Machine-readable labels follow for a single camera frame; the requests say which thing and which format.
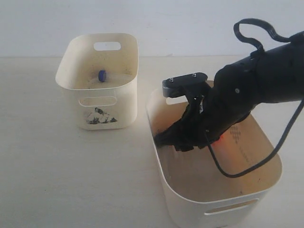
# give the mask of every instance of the handle hole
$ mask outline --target handle hole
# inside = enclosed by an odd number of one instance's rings
[[[121,45],[119,42],[97,42],[94,43],[94,49],[96,51],[115,51],[120,50]]]
[[[258,199],[252,199],[252,200],[242,202],[242,203],[236,203],[236,204],[232,204],[232,205],[228,205],[228,206],[224,206],[224,207],[220,207],[220,208],[214,208],[214,209],[206,211],[205,215],[216,215],[216,214],[229,212],[229,211],[233,211],[233,210],[237,210],[237,209],[243,209],[245,207],[248,207],[250,204],[256,203],[257,201],[258,201]]]
[[[79,103],[85,107],[112,106],[117,103],[117,99],[114,96],[86,97],[81,98]]]
[[[174,104],[179,104],[179,103],[184,103],[184,102],[188,102],[186,96],[180,96],[180,97],[176,97],[176,98],[167,97],[167,99],[166,99],[167,105],[174,105]]]

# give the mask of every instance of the white table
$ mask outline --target white table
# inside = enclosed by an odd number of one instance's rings
[[[1,228],[176,228],[164,200],[145,102],[171,76],[217,70],[240,57],[140,59],[139,110],[125,129],[85,131],[55,83],[61,58],[0,59]],[[260,105],[276,144],[298,103]],[[280,155],[280,182],[234,228],[299,228],[304,212],[304,114]]]

